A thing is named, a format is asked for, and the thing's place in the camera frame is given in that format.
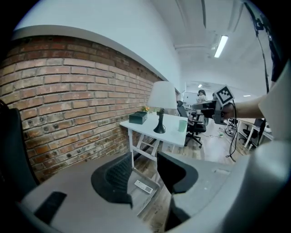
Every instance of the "power strip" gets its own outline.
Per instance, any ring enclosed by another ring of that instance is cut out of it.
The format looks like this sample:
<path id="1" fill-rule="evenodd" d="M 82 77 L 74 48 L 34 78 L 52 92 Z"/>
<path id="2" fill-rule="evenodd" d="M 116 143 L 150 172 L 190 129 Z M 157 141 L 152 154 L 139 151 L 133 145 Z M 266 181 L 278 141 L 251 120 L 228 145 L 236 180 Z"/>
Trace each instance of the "power strip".
<path id="1" fill-rule="evenodd" d="M 144 183 L 140 182 L 139 180 L 137 180 L 135 182 L 135 185 L 139 188 L 141 188 L 143 191 L 147 192 L 148 194 L 151 194 L 151 192 L 153 191 L 153 189 L 151 187 L 148 187 L 147 185 L 145 185 Z"/>

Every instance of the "brick wall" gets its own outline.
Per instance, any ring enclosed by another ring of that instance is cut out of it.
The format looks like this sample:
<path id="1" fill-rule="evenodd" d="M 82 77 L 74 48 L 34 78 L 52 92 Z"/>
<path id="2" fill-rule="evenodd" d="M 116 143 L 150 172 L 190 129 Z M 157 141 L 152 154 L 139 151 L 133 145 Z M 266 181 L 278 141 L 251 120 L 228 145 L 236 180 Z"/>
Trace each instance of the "brick wall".
<path id="1" fill-rule="evenodd" d="M 100 44 L 37 36 L 11 45 L 1 64 L 0 96 L 20 110 L 30 163 L 44 181 L 76 162 L 128 151 L 119 122 L 146 105 L 159 80 Z"/>

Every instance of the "white lampshade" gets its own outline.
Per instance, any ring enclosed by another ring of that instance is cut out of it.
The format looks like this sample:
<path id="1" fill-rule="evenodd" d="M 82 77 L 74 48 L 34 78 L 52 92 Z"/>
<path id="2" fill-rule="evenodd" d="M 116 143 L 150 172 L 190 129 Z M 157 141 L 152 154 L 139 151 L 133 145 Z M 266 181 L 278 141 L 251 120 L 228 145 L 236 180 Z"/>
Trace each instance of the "white lampshade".
<path id="1" fill-rule="evenodd" d="M 168 81 L 155 82 L 147 102 L 149 107 L 177 108 L 174 86 Z"/>

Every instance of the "cup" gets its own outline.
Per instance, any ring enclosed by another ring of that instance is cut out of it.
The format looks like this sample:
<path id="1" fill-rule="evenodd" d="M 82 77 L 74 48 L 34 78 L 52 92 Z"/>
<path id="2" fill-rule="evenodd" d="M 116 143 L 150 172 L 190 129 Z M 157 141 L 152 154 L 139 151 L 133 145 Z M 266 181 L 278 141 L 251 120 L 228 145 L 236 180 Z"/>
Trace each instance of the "cup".
<path id="1" fill-rule="evenodd" d="M 187 127 L 187 121 L 185 120 L 179 120 L 179 132 L 184 132 L 185 128 Z"/>

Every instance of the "fluorescent light fixture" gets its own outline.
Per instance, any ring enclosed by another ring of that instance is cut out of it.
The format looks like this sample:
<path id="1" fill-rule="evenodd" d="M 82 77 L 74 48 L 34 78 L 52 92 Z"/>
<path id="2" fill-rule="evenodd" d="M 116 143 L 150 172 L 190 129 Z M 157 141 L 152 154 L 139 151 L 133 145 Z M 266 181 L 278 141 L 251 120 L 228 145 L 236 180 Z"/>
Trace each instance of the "fluorescent light fixture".
<path id="1" fill-rule="evenodd" d="M 219 45 L 217 47 L 214 57 L 220 56 L 224 46 L 226 45 L 227 40 L 228 40 L 228 36 L 225 36 L 225 35 L 221 36 L 221 39 L 220 39 L 220 42 L 219 42 Z"/>

